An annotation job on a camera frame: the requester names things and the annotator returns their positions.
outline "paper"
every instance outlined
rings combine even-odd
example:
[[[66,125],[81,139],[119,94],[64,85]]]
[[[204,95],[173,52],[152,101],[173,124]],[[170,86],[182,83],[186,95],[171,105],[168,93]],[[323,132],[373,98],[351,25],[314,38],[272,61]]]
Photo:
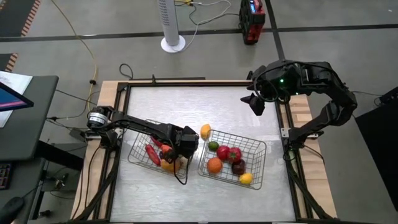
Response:
[[[24,94],[31,80],[32,76],[0,71],[0,82],[7,85],[9,88],[12,88],[21,95]],[[3,128],[4,125],[6,125],[11,113],[12,111],[0,112],[0,128]]]

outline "keyboard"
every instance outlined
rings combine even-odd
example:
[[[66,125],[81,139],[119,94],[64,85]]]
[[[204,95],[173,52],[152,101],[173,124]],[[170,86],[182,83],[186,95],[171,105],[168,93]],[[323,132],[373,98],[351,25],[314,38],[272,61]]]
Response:
[[[0,190],[8,189],[11,180],[11,163],[0,162]]]

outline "toy fruit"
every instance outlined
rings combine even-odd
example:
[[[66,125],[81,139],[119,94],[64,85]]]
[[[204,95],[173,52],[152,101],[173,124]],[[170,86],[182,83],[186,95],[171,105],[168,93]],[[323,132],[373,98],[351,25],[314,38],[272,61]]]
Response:
[[[238,162],[242,158],[242,151],[238,147],[232,147],[227,156],[230,162]]]
[[[226,160],[228,158],[229,147],[228,146],[220,146],[217,149],[217,157],[221,160]]]
[[[157,166],[160,166],[160,159],[157,156],[155,149],[150,144],[145,146],[145,151],[147,151],[149,159],[151,159],[151,161],[154,162],[154,164],[156,164]]]
[[[242,175],[246,171],[246,163],[243,159],[232,163],[232,173]]]
[[[253,175],[251,173],[245,173],[239,177],[239,181],[242,184],[250,184],[253,181]]]
[[[162,159],[162,161],[160,162],[160,166],[161,168],[169,171],[169,172],[174,172],[174,163],[168,163],[166,160]],[[175,160],[175,171],[178,172],[181,168],[181,160],[180,158],[177,158]]]
[[[163,154],[166,154],[167,151],[171,150],[171,147],[168,145],[163,144],[160,149],[162,150]]]
[[[160,146],[162,146],[163,144],[160,142],[160,141],[158,141],[158,140],[156,140],[154,137],[150,137],[150,139],[155,143],[155,145],[157,146],[157,147],[160,147]]]
[[[209,159],[207,162],[207,170],[211,174],[217,174],[219,173],[223,168],[223,162],[221,159],[214,157],[212,159]]]
[[[211,129],[210,124],[205,124],[205,125],[203,125],[201,127],[201,129],[200,129],[200,137],[203,140],[206,140],[209,137],[210,129]]]
[[[218,149],[218,143],[217,142],[214,142],[214,141],[209,142],[209,150],[210,151],[215,152],[215,151],[217,151],[217,149]]]

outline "wooden board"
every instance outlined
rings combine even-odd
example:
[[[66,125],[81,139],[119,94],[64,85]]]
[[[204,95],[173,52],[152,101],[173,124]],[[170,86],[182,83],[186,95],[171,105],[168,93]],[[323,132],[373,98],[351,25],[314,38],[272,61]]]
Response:
[[[284,106],[281,106],[282,117],[284,126],[289,127],[287,124],[287,117]],[[295,127],[301,127],[310,120],[312,120],[308,99],[305,95],[292,96],[290,101],[290,110]],[[319,143],[317,140],[308,139],[305,142],[306,146],[320,152]],[[332,217],[336,217],[335,204],[331,196],[328,177],[326,176],[325,166],[319,155],[311,152],[307,148],[300,150],[301,160],[303,164],[304,176],[307,183],[309,192],[313,195],[319,205]],[[299,188],[296,187],[299,197],[300,213],[302,218],[306,218],[305,206],[303,197]]]
[[[116,97],[116,92],[118,88],[118,83],[121,81],[104,81],[101,87],[101,92],[99,94],[99,99],[98,99],[98,106],[113,106],[114,105],[114,100]],[[124,81],[123,83],[151,83],[152,81]],[[247,82],[250,83],[251,81],[247,80],[173,80],[173,81],[157,81],[158,83],[167,83],[167,82],[180,82],[180,83],[187,83],[187,82]],[[120,107],[123,107],[124,102],[120,102]],[[311,117],[311,112],[310,108],[308,106],[308,100],[306,96],[293,96],[291,101],[290,101],[290,107],[292,111],[292,116],[294,120],[294,124],[296,127],[300,127],[306,122],[310,121],[312,119]],[[285,127],[288,127],[287,125],[287,118],[286,118],[286,113],[284,107],[281,108],[282,110],[282,117],[284,117],[284,123]],[[93,157],[93,154],[96,150],[96,148],[99,145],[99,141],[90,141],[88,143],[88,147],[86,150],[86,155],[85,155],[85,160],[84,160],[84,170],[83,170],[83,181],[78,184],[77,192],[76,192],[76,197],[75,197],[75,203],[73,204],[73,210],[71,217],[76,211],[76,208],[78,207],[77,213],[75,217],[79,216],[79,214],[84,210],[84,203],[85,199],[87,197],[87,202],[93,198],[95,193],[98,190],[98,185],[100,181],[100,175],[101,175],[101,170],[103,166],[103,159],[104,159],[104,149],[99,149],[97,153],[95,154],[93,158],[93,162],[91,163],[91,169],[90,169],[90,184],[88,187],[88,193],[87,191],[87,177],[88,177],[88,166],[90,163],[91,158]],[[317,141],[314,140],[308,140],[306,142],[306,145],[312,147],[313,149],[317,150],[320,152],[320,148],[318,145]],[[325,167],[323,166],[322,160],[317,156],[312,154],[309,151],[306,151],[304,149],[301,150],[301,156],[302,156],[302,163],[303,163],[303,169],[305,173],[305,178],[307,181],[307,187],[308,190],[311,192],[311,194],[314,196],[315,200],[323,207],[323,209],[331,216],[335,217],[336,216],[336,211],[335,211],[335,206],[333,203],[333,199],[331,197],[331,192],[329,188],[329,183],[328,179],[326,176],[325,172]],[[81,200],[79,203],[79,198],[80,198],[80,187],[83,186],[82,188],[82,194],[81,194]],[[300,194],[300,190],[297,189],[298,192],[298,197],[299,197],[299,204],[300,204],[300,211],[302,214],[302,217],[305,218],[305,207],[303,206],[303,199],[302,195]],[[102,203],[101,203],[101,209],[99,213],[99,218],[104,218],[105,213],[106,213],[106,203],[108,201],[108,190],[104,193]]]

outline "orange striped tape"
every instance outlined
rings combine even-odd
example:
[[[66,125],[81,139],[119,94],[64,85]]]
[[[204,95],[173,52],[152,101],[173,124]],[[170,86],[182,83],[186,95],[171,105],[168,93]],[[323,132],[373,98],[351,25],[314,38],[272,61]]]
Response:
[[[30,26],[33,23],[33,20],[36,16],[37,11],[39,10],[39,6],[40,6],[40,0],[35,0],[35,2],[33,3],[32,9],[30,10],[30,13],[26,18],[24,28],[22,28],[22,31],[21,31],[23,37],[25,37],[27,35],[27,33],[29,32]]]
[[[18,58],[17,53],[11,54],[10,59],[8,60],[8,63],[7,63],[6,69],[5,69],[6,72],[11,72],[12,69],[14,69],[15,63],[17,63],[17,58]]]

